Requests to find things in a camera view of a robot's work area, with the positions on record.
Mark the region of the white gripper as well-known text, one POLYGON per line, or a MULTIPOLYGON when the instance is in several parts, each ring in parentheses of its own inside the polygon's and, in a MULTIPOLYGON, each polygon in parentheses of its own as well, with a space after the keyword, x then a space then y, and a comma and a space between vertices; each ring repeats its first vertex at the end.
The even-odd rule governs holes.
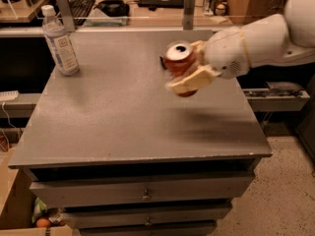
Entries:
POLYGON ((195 91, 209 86, 217 77, 232 79, 246 75, 250 61, 245 52, 244 35, 240 27, 216 32, 205 43, 204 40, 191 42, 197 60, 206 66, 198 66, 188 76, 173 79, 165 88, 175 94, 195 91))

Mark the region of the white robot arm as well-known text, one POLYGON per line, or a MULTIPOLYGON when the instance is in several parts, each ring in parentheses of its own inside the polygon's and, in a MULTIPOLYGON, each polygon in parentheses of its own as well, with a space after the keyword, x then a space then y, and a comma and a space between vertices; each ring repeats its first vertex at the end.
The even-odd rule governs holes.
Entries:
POLYGON ((314 61, 315 0, 287 0, 281 14, 213 34, 208 40, 170 43, 163 58, 173 74, 165 87, 190 96, 215 78, 233 79, 265 66, 314 61))

